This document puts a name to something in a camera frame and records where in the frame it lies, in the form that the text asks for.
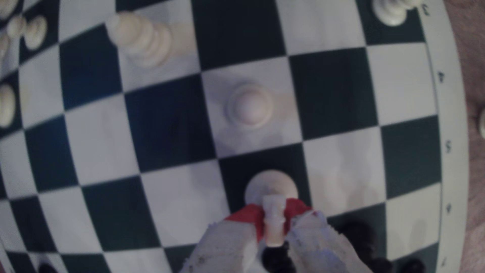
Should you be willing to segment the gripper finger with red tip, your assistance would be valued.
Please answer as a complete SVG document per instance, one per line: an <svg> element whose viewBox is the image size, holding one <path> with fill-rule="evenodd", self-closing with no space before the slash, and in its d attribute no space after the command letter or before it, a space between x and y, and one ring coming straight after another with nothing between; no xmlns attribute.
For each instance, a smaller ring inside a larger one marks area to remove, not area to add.
<svg viewBox="0 0 485 273"><path fill-rule="evenodd" d="M246 272L263 238L263 208L249 204L211 224L181 272Z"/></svg>
<svg viewBox="0 0 485 273"><path fill-rule="evenodd" d="M287 199L284 215L288 255L297 272L372 272L321 211Z"/></svg>

